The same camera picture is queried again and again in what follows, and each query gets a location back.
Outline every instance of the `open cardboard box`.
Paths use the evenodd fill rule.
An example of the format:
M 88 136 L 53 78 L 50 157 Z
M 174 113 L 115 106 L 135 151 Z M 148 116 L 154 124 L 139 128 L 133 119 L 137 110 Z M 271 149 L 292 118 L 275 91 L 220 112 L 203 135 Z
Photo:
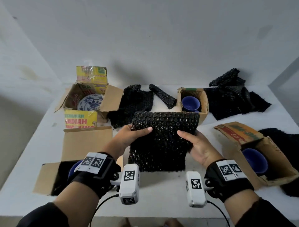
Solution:
M 91 75 L 91 78 L 87 77 L 88 79 L 85 79 L 84 76 L 78 76 L 77 78 L 83 81 L 77 81 L 75 84 L 72 85 L 70 89 L 67 89 L 63 97 L 61 98 L 58 106 L 55 108 L 55 112 L 58 111 L 61 108 L 64 108 L 65 114 L 68 116 L 73 115 L 74 117 L 73 122 L 77 122 L 78 119 L 83 119 L 85 121 L 85 124 L 67 124 L 67 128 L 83 128 L 83 127 L 95 127 L 97 126 L 97 122 L 99 123 L 107 123 L 107 114 L 110 111 L 116 111 L 119 108 L 119 104 L 121 101 L 121 97 L 123 95 L 123 89 L 114 87 L 112 85 L 109 85 L 107 82 L 107 69 L 105 67 L 96 67 L 96 66 L 77 66 L 77 74 L 80 74 L 78 72 L 78 68 L 82 69 L 87 67 L 88 69 L 91 68 L 99 68 L 101 69 L 102 75 L 101 76 L 94 76 L 94 73 L 91 74 L 90 71 L 87 71 L 87 73 L 83 73 L 83 75 Z M 104 84 L 104 87 L 99 87 L 99 82 L 106 83 Z M 102 104 L 97 110 L 97 118 L 94 120 L 90 120 L 90 116 L 93 112 L 91 111 L 78 111 L 77 106 L 81 99 L 83 99 L 85 96 L 90 94 L 104 94 L 104 99 L 102 101 Z
M 57 196 L 66 187 L 71 167 L 88 152 L 99 152 L 112 139 L 110 126 L 65 129 L 61 162 L 43 164 L 33 192 Z M 123 168 L 123 157 L 116 162 Z
M 184 88 L 181 87 L 178 89 L 178 98 L 176 106 L 179 107 L 179 110 L 183 111 L 182 99 L 186 96 L 193 96 L 200 101 L 201 111 L 199 114 L 198 125 L 201 125 L 209 113 L 209 102 L 206 92 L 203 88 Z
M 223 149 L 223 156 L 236 161 L 255 190 L 263 186 L 287 184 L 299 177 L 298 171 L 292 167 L 270 137 L 264 137 L 263 134 L 239 122 L 217 125 L 214 129 L 235 143 L 235 149 Z M 256 149 L 265 156 L 268 161 L 268 170 L 265 175 L 258 176 L 250 167 L 242 153 L 245 148 Z

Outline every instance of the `tabletop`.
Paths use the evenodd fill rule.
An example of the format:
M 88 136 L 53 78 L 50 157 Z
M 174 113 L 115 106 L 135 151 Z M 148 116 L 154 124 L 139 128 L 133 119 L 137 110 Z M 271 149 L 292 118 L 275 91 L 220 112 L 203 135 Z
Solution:
M 166 93 L 176 97 L 179 86 L 159 86 Z M 185 86 L 193 88 L 208 87 L 207 85 Z M 256 130 L 263 128 L 278 128 L 286 133 L 299 133 L 299 127 L 284 109 L 275 95 L 267 86 L 247 86 L 272 105 L 264 112 L 252 112 L 244 115 L 235 115 L 217 121 L 211 113 L 197 130 L 201 131 L 215 148 L 222 152 L 222 140 L 228 140 L 220 132 L 213 129 L 222 123 L 238 121 Z M 43 117 L 36 132 L 32 136 L 17 164 L 9 175 L 0 191 L 0 216 L 24 216 L 33 209 L 51 202 L 55 197 L 32 193 L 39 170 L 43 163 L 60 162 L 62 142 L 65 128 L 64 111 L 54 113 L 54 109 L 63 95 L 65 87 L 57 96 Z M 152 112 L 169 111 L 164 103 L 154 97 Z M 127 148 L 124 154 L 124 165 L 128 159 Z M 205 170 L 195 162 L 189 154 L 186 156 L 186 171 L 195 170 L 202 176 Z M 102 199 L 115 194 L 108 192 Z M 299 220 L 299 198 L 289 197 L 280 187 L 264 187 L 257 191 L 262 198 L 270 201 L 283 215 L 290 220 Z M 226 215 L 227 212 L 220 200 L 211 198 L 206 193 L 207 200 L 218 205 Z M 222 214 L 212 205 L 203 208 L 188 206 L 185 171 L 181 172 L 142 172 L 140 175 L 139 202 L 134 205 L 123 205 L 119 198 L 107 201 L 96 213 L 96 216 L 121 217 L 197 217 L 197 218 L 223 218 Z

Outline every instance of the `white sensor device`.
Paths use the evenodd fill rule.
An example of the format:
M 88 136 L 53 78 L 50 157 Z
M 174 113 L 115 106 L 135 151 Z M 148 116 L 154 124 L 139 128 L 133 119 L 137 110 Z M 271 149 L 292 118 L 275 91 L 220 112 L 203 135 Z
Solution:
M 190 207 L 204 207 L 207 204 L 202 179 L 197 171 L 186 172 L 187 200 Z
M 136 204 L 139 200 L 139 166 L 126 164 L 120 180 L 119 198 L 124 205 Z

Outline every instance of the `blue ceramic bowl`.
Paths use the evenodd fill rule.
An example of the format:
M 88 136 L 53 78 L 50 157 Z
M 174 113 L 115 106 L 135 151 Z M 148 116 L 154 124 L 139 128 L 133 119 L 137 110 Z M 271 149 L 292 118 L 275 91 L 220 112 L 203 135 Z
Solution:
M 68 177 L 72 176 L 74 173 L 75 168 L 82 162 L 82 160 L 76 162 L 76 164 L 73 165 L 73 167 L 70 169 L 70 172 L 68 173 Z
M 267 171 L 267 159 L 260 152 L 252 148 L 247 148 L 242 153 L 255 173 L 262 174 Z
M 190 111 L 195 112 L 200 107 L 200 102 L 197 98 L 193 96 L 186 96 L 182 99 L 183 107 Z

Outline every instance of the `human hand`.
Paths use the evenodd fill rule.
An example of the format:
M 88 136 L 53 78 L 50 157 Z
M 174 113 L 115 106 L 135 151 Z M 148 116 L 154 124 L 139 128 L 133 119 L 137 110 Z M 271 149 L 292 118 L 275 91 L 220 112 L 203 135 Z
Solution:
M 130 146 L 137 138 L 145 136 L 152 131 L 152 127 L 131 131 L 132 125 L 125 125 L 102 149 L 115 160 L 122 156 L 126 147 Z
M 199 131 L 196 136 L 188 132 L 177 131 L 178 135 L 193 144 L 190 155 L 206 169 L 212 162 L 222 159 L 223 156 L 213 147 L 209 140 Z

